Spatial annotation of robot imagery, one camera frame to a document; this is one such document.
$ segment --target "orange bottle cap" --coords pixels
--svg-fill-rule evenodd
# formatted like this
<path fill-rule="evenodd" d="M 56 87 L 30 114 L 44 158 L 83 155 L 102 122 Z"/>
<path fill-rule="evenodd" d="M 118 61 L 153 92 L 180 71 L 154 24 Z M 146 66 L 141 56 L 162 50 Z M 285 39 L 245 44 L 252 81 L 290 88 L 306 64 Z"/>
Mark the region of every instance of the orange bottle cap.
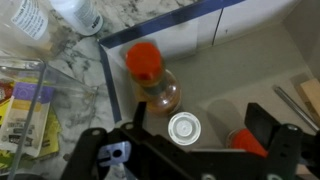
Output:
<path fill-rule="evenodd" d="M 267 157 L 267 151 L 248 129 L 238 131 L 232 138 L 230 147 L 232 149 L 244 149 L 248 152 Z"/>
<path fill-rule="evenodd" d="M 126 65 L 130 73 L 141 80 L 151 80 L 162 73 L 160 52 L 149 42 L 132 46 L 127 52 Z"/>

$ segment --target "plastic bottle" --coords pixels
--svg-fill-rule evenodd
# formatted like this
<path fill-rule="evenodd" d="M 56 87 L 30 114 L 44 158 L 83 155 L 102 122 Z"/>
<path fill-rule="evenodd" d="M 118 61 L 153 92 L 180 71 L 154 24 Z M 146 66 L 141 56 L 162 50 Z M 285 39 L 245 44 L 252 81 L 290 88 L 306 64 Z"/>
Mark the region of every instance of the plastic bottle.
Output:
<path fill-rule="evenodd" d="M 103 24 L 100 13 L 90 0 L 50 0 L 52 7 L 80 34 L 97 33 Z"/>
<path fill-rule="evenodd" d="M 127 53 L 126 65 L 135 82 L 138 101 L 146 101 L 149 112 L 166 116 L 179 108 L 180 85 L 164 68 L 160 52 L 153 44 L 135 44 Z"/>
<path fill-rule="evenodd" d="M 66 34 L 37 0 L 0 0 L 2 50 L 48 59 L 64 48 Z"/>

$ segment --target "white marble surface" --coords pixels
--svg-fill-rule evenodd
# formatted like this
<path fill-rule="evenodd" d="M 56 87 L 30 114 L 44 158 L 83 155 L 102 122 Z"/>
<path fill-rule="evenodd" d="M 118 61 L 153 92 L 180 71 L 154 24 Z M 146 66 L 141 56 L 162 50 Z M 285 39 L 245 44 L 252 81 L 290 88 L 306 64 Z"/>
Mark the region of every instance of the white marble surface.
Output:
<path fill-rule="evenodd" d="M 60 152 L 53 159 L 38 163 L 33 167 L 33 172 L 43 175 L 48 179 L 58 179 L 66 165 L 64 156 L 71 154 L 78 137 L 88 127 L 103 127 L 108 132 L 114 128 L 114 121 L 108 91 L 105 83 L 102 64 L 98 51 L 97 39 L 106 37 L 138 23 L 152 19 L 166 12 L 189 5 L 195 0 L 94 0 L 96 7 L 104 17 L 102 29 L 94 36 L 83 37 L 76 32 L 68 37 L 66 48 L 55 60 L 49 64 L 64 74 L 77 79 L 87 86 L 98 89 L 93 106 L 93 118 L 88 119 L 88 113 L 76 113 L 74 107 L 68 107 L 69 116 L 61 116 L 59 121 L 63 128 L 60 133 Z M 51 9 L 47 1 L 44 5 Z M 51 12 L 62 26 L 69 25 L 54 11 Z M 107 179 L 126 179 L 123 167 L 114 166 Z"/>

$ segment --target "glass bottle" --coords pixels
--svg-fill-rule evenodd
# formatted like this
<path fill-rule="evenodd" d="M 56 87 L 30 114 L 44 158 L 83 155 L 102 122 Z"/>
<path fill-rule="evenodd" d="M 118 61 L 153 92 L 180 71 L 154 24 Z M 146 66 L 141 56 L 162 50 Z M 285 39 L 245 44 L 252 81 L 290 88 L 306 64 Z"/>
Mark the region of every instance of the glass bottle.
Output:
<path fill-rule="evenodd" d="M 50 59 L 64 48 L 67 34 L 37 0 L 0 0 L 2 50 Z"/>
<path fill-rule="evenodd" d="M 138 101 L 158 116 L 175 112 L 181 101 L 181 87 L 164 68 L 159 50 L 151 43 L 137 43 L 127 53 L 126 65 L 133 79 Z"/>

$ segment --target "blue painter's tape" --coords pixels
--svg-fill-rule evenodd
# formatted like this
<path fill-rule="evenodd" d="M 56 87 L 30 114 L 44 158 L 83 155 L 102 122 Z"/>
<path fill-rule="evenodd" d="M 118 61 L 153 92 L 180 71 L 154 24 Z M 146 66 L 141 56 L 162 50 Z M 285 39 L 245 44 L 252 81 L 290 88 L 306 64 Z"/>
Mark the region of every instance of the blue painter's tape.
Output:
<path fill-rule="evenodd" d="M 148 34 L 187 22 L 216 10 L 232 6 L 244 0 L 200 0 L 189 6 L 174 10 L 152 20 L 135 25 L 111 36 L 99 40 L 99 44 L 107 48 L 113 48 L 129 41 L 138 39 Z M 119 103 L 115 92 L 108 57 L 103 48 L 100 47 L 101 62 L 108 86 L 110 102 L 115 122 L 121 120 Z"/>

